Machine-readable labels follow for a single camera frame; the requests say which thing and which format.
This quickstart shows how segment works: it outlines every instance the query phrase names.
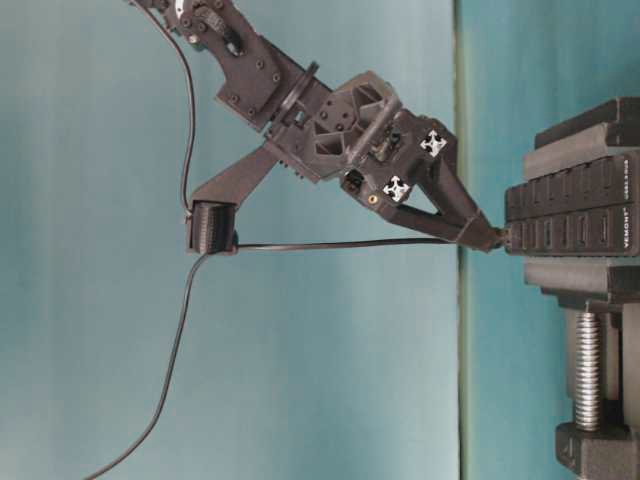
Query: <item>screw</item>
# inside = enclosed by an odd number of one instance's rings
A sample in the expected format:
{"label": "screw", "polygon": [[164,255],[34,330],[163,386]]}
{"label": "screw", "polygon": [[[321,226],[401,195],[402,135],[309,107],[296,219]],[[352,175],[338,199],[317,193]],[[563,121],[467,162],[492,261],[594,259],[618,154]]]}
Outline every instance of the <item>screw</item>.
{"label": "screw", "polygon": [[576,324],[575,423],[586,432],[600,428],[601,420],[600,321],[595,313],[583,312]]}

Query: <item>threaded rod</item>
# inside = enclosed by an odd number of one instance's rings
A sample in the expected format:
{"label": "threaded rod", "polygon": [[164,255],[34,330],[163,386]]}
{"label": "threaded rod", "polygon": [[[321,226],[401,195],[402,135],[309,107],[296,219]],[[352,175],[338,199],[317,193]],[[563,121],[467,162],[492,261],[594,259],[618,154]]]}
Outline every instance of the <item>threaded rod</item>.
{"label": "threaded rod", "polygon": [[600,428],[602,416],[600,321],[594,313],[578,315],[576,325],[576,427],[586,432]]}

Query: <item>gripper jaw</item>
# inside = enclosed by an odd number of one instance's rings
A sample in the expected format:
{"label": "gripper jaw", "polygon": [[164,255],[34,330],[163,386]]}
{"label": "gripper jaw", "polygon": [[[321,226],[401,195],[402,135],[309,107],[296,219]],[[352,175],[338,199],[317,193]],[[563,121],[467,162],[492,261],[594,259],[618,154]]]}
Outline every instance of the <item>gripper jaw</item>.
{"label": "gripper jaw", "polygon": [[[349,196],[390,223],[478,250],[501,246],[500,231],[456,175],[456,137],[438,120],[403,108],[375,73],[332,91],[316,78],[317,64],[303,69],[256,33],[231,0],[143,3],[214,55],[226,77],[217,100],[254,129],[268,127],[258,150],[194,193],[190,250],[231,252],[237,210],[278,162],[313,183],[339,179]],[[406,204],[416,186],[438,213]]]}

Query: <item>blue wall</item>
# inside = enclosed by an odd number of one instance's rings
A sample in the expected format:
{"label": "blue wall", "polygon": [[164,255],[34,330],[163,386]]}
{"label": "blue wall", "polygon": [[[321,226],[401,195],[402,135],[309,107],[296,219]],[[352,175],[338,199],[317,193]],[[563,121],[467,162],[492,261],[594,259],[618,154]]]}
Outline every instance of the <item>blue wall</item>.
{"label": "blue wall", "polygon": [[[453,121],[446,0],[238,1],[330,85],[372,68]],[[0,478],[80,478],[146,425],[184,276],[176,59],[119,0],[32,0],[0,20]],[[190,52],[200,128],[192,186],[260,138],[212,97]],[[337,184],[276,169],[244,241],[404,235]],[[165,414],[108,478],[457,478],[453,247],[211,260]]]}
{"label": "blue wall", "polygon": [[[612,97],[640,95],[640,3],[458,0],[459,122],[467,183],[496,225],[534,135]],[[522,260],[464,257],[464,473],[572,478],[555,461],[570,421],[564,321]]]}

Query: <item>ribbed grip pad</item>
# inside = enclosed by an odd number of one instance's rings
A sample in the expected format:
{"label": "ribbed grip pad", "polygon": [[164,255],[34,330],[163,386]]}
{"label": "ribbed grip pad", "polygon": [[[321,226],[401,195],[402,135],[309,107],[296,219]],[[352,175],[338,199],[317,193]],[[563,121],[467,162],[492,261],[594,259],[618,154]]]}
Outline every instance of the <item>ribbed grip pad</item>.
{"label": "ribbed grip pad", "polygon": [[235,205],[198,202],[191,220],[191,249],[213,255],[234,247]]}

